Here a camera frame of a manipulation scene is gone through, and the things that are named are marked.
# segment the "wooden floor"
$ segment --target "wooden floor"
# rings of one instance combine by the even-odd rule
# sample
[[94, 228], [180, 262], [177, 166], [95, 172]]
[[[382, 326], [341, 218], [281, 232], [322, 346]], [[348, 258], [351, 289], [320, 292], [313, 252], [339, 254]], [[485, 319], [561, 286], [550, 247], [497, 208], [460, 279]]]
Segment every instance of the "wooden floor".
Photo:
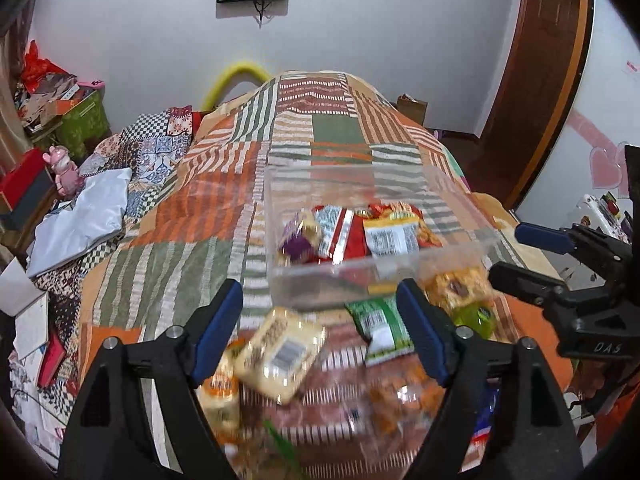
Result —
[[483, 148], [476, 139], [477, 137], [471, 134], [442, 132], [440, 142], [457, 160], [471, 191], [496, 197], [508, 196], [513, 185], [513, 177], [509, 174], [507, 165], [501, 158], [488, 164], [489, 153], [483, 153]]

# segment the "clear plastic container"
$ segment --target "clear plastic container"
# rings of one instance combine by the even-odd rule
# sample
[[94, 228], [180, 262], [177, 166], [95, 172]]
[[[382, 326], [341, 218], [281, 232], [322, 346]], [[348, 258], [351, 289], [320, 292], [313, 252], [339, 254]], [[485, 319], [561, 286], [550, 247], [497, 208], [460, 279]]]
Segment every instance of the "clear plastic container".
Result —
[[[334, 265], [282, 267], [276, 262], [286, 223], [302, 208], [408, 202], [443, 243], [414, 254], [367, 256]], [[267, 277], [273, 304], [317, 310], [391, 294], [404, 278], [427, 283], [448, 270], [481, 266], [497, 236], [466, 194], [433, 166], [354, 164], [270, 166], [264, 182]]]

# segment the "bed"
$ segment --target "bed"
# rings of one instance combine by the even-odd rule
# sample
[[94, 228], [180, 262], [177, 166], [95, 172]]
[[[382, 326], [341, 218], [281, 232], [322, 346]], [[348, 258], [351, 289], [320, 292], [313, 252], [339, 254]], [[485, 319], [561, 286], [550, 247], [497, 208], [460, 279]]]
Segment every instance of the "bed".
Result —
[[[262, 209], [268, 164], [433, 165], [468, 192], [460, 168], [443, 145], [398, 113], [375, 88], [350, 74], [287, 72], [223, 104], [199, 123], [200, 116], [190, 108], [140, 116], [121, 134], [103, 141], [82, 167], [92, 174], [129, 166], [134, 179], [124, 232], [36, 280], [50, 292], [67, 352], [56, 383], [40, 392], [47, 411], [61, 423], [68, 419], [91, 358], [108, 335], [124, 342], [154, 339], [208, 304], [227, 277], [244, 288], [238, 330], [249, 334], [260, 324], [272, 307]], [[482, 194], [470, 197], [498, 233], [488, 254], [492, 262], [505, 260], [558, 276], [542, 252], [514, 240], [516, 222], [495, 199]], [[457, 229], [484, 235], [473, 215], [455, 221]], [[556, 355], [556, 336], [541, 311], [499, 295], [495, 314], [497, 338], [513, 342], [533, 336], [564, 390], [572, 366]], [[328, 349], [353, 351], [358, 361], [364, 342], [346, 311], [315, 316], [329, 327]], [[407, 359], [409, 366], [415, 356]], [[337, 381], [337, 370], [348, 372], [347, 368], [347, 364], [334, 366], [325, 376], [317, 371], [314, 388], [326, 393]], [[143, 390], [159, 457], [163, 464], [176, 467], [152, 383], [143, 383]], [[333, 446], [336, 439], [343, 444], [349, 440], [345, 435], [338, 438], [335, 421], [312, 421], [312, 431], [300, 432], [298, 422], [277, 418], [273, 407], [257, 394], [244, 394], [243, 404], [250, 421], [246, 431], [258, 431], [260, 416], [271, 413], [282, 434], [298, 445], [305, 472], [314, 479], [400, 478], [420, 443], [418, 439], [407, 444], [372, 469], [353, 453], [340, 451], [342, 446]], [[324, 445], [328, 454], [316, 453], [318, 445]], [[470, 450], [467, 459], [471, 466], [479, 453]]]

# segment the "wooden door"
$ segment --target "wooden door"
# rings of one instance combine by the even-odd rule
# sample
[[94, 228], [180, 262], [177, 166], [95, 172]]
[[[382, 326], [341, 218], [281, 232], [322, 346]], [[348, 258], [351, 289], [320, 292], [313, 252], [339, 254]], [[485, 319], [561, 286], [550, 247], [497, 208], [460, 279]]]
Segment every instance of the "wooden door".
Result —
[[[576, 58], [584, 39], [578, 26], [580, 9], [580, 0], [521, 0], [513, 45], [480, 137], [479, 156], [465, 168], [472, 190], [495, 196], [507, 208], [518, 202], [542, 166], [555, 141], [553, 134], [561, 127], [562, 111], [571, 105], [570, 91], [577, 87]], [[561, 113], [549, 134], [559, 106]]]

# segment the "white wall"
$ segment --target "white wall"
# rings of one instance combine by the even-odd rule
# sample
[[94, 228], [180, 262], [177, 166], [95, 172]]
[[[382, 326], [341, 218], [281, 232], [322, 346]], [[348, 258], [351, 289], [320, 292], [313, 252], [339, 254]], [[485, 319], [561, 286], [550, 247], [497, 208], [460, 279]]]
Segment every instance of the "white wall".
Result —
[[395, 101], [429, 102], [427, 126], [472, 132], [494, 77], [512, 0], [289, 0], [262, 29], [251, 3], [37, 0], [41, 53], [106, 81], [113, 130], [168, 106], [200, 105], [221, 71], [351, 72]]
[[[640, 145], [640, 48], [609, 0], [594, 0], [593, 31], [572, 110], [584, 115], [613, 144]], [[516, 210], [526, 222], [560, 227], [585, 193], [598, 197], [607, 189], [594, 189], [590, 169], [592, 145], [565, 124], [540, 175]], [[620, 189], [612, 189], [616, 197]], [[631, 211], [631, 201], [618, 201]]]

